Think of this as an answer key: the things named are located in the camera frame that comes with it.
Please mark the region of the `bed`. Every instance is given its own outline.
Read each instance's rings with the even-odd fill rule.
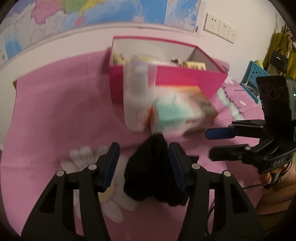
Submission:
[[[58,170],[67,173],[82,170],[95,163],[112,142],[118,142],[121,152],[112,188],[100,196],[111,239],[177,239],[186,207],[170,207],[153,198],[136,202],[123,192],[128,158],[150,132],[133,133],[126,129],[122,106],[111,102],[108,60],[107,51],[85,54],[47,65],[17,80],[15,109],[4,143],[0,178],[7,218],[18,234]],[[228,126],[234,120],[264,118],[261,106],[231,77],[211,102],[219,112],[213,127]],[[212,146],[256,145],[257,139],[209,141],[201,131],[166,140],[179,142],[188,155],[199,155],[199,164],[208,171],[230,170],[242,186],[260,182],[253,166],[241,162],[214,163],[207,155]],[[255,206],[263,188],[246,192]],[[74,192],[74,210],[77,233],[83,234],[77,192]]]

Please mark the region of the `white wall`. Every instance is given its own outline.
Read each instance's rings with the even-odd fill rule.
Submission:
[[[59,59],[105,49],[111,45],[114,35],[162,37],[198,45],[210,56],[229,62],[229,75],[240,82],[250,60],[264,59],[276,26],[276,14],[277,30],[284,25],[268,0],[207,0],[201,12],[211,12],[236,28],[239,31],[236,43],[203,30],[188,34],[150,24],[113,23],[59,34],[23,51],[0,69],[0,144],[4,142],[13,113],[15,90],[12,82],[15,79]],[[200,14],[200,29],[204,20],[205,15]]]

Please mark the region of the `white daisy pattern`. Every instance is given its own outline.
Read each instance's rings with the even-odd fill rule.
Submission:
[[[79,172],[91,164],[95,164],[99,156],[106,154],[108,148],[101,146],[95,154],[93,154],[89,146],[82,146],[79,150],[73,149],[70,151],[71,160],[61,160],[62,169],[67,173]],[[123,221],[123,215],[120,210],[124,208],[128,211],[134,211],[139,202],[133,200],[123,191],[124,187],[124,171],[128,159],[125,156],[120,156],[115,168],[114,176],[109,188],[106,192],[98,193],[102,212],[115,223]],[[81,219],[79,190],[74,190],[74,212]]]
[[[246,106],[247,104],[243,102],[242,100],[239,101],[243,106]]]
[[[230,78],[229,76],[227,76],[226,80],[224,81],[225,84],[234,84],[234,80],[233,78]]]

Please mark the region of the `open box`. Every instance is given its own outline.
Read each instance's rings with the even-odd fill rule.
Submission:
[[[206,71],[178,66],[157,66],[156,85],[198,86],[207,98],[212,97],[227,78],[227,73],[205,52],[195,45],[151,37],[114,37],[109,60],[110,91],[113,103],[123,102],[123,65],[113,64],[113,53],[155,58],[161,62],[171,60],[203,62]]]

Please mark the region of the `electrical outlet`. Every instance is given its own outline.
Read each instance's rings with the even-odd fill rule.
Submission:
[[[221,20],[219,30],[218,30],[218,36],[224,39],[227,39],[229,30],[230,30],[229,24]]]
[[[230,27],[227,40],[234,44],[236,39],[237,39],[237,30],[234,29],[233,27]]]
[[[217,34],[220,26],[220,22],[221,20],[219,18],[217,18],[216,16],[210,13],[207,13],[204,30],[213,34]]]

